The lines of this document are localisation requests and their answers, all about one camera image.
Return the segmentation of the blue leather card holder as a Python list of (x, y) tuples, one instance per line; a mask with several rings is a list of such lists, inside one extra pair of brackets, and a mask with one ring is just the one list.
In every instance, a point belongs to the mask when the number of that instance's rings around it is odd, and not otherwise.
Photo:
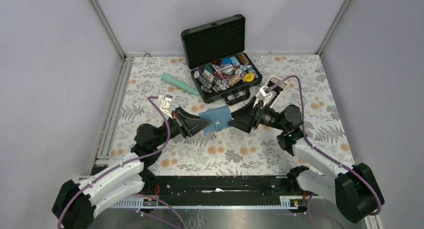
[(202, 112), (199, 117), (211, 121), (211, 124), (203, 129), (204, 134), (219, 132), (231, 127), (229, 122), (232, 120), (232, 115), (228, 105)]

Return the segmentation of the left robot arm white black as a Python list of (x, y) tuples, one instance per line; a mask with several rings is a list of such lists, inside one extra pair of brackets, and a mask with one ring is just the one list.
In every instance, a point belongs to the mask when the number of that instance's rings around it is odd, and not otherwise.
[(155, 163), (169, 140), (192, 137), (212, 124), (177, 107), (171, 117), (163, 116), (160, 127), (140, 125), (135, 145), (121, 160), (81, 182), (68, 180), (56, 197), (52, 213), (59, 229), (86, 229), (94, 218), (131, 194), (148, 195), (157, 189), (157, 177), (148, 168)]

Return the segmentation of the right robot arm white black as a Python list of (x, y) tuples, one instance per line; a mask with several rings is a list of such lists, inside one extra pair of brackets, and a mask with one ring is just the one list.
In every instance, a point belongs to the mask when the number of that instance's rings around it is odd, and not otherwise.
[(334, 203), (352, 223), (381, 212), (385, 199), (371, 168), (365, 163), (336, 159), (317, 148), (305, 132), (304, 117), (298, 106), (291, 104), (276, 112), (253, 98), (231, 116), (229, 126), (246, 133), (260, 125), (280, 130), (276, 137), (280, 148), (318, 170), (319, 173), (315, 173), (305, 166), (292, 169), (294, 176), (286, 182), (291, 194), (299, 195), (303, 191), (317, 194)]

